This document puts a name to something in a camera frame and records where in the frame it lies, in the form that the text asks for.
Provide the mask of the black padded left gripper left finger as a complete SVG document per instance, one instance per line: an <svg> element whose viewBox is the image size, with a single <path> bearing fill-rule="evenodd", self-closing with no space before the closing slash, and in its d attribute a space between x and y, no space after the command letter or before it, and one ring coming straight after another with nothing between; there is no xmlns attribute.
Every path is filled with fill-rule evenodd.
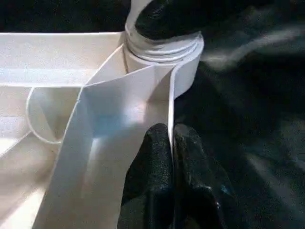
<svg viewBox="0 0 305 229"><path fill-rule="evenodd" d="M165 124L155 124L125 177L119 229L170 229L174 214L174 175Z"/></svg>

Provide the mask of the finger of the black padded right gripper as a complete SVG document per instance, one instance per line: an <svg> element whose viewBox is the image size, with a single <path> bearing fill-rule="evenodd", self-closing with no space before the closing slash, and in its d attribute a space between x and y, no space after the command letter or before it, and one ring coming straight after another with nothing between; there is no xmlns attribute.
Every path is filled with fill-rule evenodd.
<svg viewBox="0 0 305 229"><path fill-rule="evenodd" d="M199 31L213 15L214 0L153 0L134 24L151 40L164 40Z"/></svg>

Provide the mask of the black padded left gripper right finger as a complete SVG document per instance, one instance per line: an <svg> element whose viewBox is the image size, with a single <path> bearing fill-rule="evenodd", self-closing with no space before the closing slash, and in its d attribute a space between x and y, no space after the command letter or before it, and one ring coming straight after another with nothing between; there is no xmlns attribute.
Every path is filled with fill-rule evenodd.
<svg viewBox="0 0 305 229"><path fill-rule="evenodd" d="M180 190L180 221L183 229L225 229L215 176L201 138L190 126L174 128Z"/></svg>

